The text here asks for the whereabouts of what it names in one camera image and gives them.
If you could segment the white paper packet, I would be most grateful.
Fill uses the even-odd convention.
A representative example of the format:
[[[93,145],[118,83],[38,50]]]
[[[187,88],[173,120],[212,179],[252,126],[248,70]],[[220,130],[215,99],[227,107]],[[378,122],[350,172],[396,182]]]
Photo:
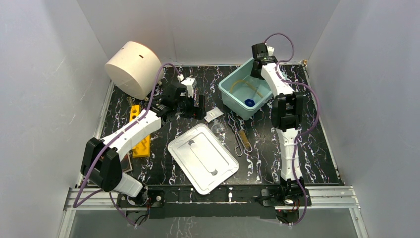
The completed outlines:
[[[215,107],[211,109],[210,111],[206,112],[206,116],[204,117],[204,119],[207,122],[211,122],[212,120],[222,116],[223,114],[224,113],[218,107]]]

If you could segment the teal plastic bin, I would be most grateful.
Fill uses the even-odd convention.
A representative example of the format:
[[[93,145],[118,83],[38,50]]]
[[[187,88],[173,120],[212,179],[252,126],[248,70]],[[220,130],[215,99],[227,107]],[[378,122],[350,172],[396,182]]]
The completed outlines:
[[[223,103],[244,120],[250,119],[269,99],[283,95],[286,109],[294,110],[298,105],[295,90],[286,83],[285,77],[276,63],[264,65],[261,69],[263,79],[250,76],[253,58],[248,59],[233,73],[219,83]],[[254,107],[247,107],[246,99],[253,99]]]

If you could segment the clear cylinder blue base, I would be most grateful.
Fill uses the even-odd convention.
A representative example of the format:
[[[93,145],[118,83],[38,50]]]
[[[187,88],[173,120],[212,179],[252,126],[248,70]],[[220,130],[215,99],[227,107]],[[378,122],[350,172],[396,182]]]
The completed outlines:
[[[247,107],[254,107],[256,105],[256,103],[253,99],[246,99],[244,101],[244,103]]]

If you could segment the glass test tube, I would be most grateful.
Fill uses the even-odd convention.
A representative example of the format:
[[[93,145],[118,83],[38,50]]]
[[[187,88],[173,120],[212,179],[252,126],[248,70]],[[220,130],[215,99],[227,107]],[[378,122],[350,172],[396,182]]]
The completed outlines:
[[[132,100],[132,97],[128,96],[128,97],[127,97],[127,102],[128,102],[128,104],[129,104],[129,106],[131,106],[131,107],[135,106],[135,104],[134,104],[134,102],[133,102],[133,100]]]

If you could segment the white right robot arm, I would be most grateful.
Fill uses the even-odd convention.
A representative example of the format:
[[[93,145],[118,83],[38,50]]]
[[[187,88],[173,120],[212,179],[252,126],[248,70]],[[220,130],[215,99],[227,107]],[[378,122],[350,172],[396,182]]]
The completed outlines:
[[[273,94],[271,123],[279,137],[281,153],[280,191],[274,197],[285,205],[308,205],[297,149],[302,122],[303,94],[286,82],[276,57],[265,43],[252,45],[251,76],[264,80]]]

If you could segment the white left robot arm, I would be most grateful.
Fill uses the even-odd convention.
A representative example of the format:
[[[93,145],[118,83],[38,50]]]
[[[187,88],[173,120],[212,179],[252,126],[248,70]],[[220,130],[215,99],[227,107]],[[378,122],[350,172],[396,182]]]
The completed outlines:
[[[135,206],[148,200],[146,186],[123,173],[123,157],[149,134],[180,117],[202,120],[206,116],[205,97],[194,97],[194,86],[172,82],[147,108],[114,134],[102,139],[91,138],[85,147],[81,174],[103,191],[115,191],[129,196]]]

